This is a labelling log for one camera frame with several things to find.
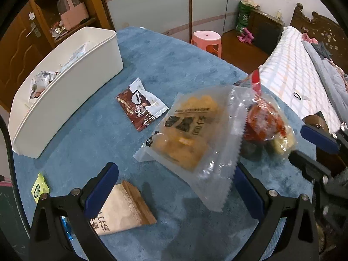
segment plaid bedsheet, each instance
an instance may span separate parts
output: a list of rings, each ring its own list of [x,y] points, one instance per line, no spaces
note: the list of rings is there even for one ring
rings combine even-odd
[[[301,40],[302,34],[296,28],[284,28],[272,55],[259,67],[261,83],[301,119],[321,111],[330,132],[335,132],[340,120]]]

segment white plastic box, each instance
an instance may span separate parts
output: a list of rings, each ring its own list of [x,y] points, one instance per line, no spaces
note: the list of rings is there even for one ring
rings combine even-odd
[[[43,70],[59,71],[85,43],[86,53],[59,73],[28,108],[32,78]],[[37,65],[14,97],[8,124],[13,151],[38,158],[67,119],[122,68],[115,31],[84,27],[67,38]]]

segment brown snack wrapper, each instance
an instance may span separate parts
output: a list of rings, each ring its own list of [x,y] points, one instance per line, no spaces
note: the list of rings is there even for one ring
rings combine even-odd
[[[168,110],[159,98],[145,90],[139,78],[117,95],[116,100],[138,131],[142,131]]]

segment yellow snack packet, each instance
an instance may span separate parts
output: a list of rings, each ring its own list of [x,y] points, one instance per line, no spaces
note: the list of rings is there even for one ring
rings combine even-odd
[[[36,179],[31,194],[33,195],[36,204],[39,201],[40,195],[43,193],[49,193],[49,188],[46,184],[44,176],[39,172],[38,178]]]

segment blue fuzzy tablecloth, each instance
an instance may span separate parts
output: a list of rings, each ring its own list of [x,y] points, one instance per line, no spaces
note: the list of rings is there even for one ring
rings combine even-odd
[[[234,83],[247,74],[195,46],[146,29],[128,27],[118,31],[117,36],[123,70],[67,120],[38,159],[14,154],[29,223],[35,210],[31,188],[39,172],[46,178],[51,196],[60,196],[75,187],[82,188],[110,161],[119,167],[119,182],[125,179],[136,186],[157,219],[155,225],[101,238],[118,260],[231,260],[257,224],[238,192],[232,187],[223,211],[211,212],[184,181],[165,167],[157,162],[137,162],[133,154],[162,117],[138,132],[115,97],[139,77],[147,91],[170,107],[178,92],[186,94]],[[315,159],[314,145],[299,134],[303,122],[276,100],[296,133],[297,149]],[[49,115],[42,115],[42,120],[49,120]],[[263,154],[259,162],[242,162],[266,188],[284,196],[306,193],[311,197],[312,185],[288,160],[275,163]],[[283,222],[264,256],[272,252]],[[85,257],[79,244],[73,244]]]

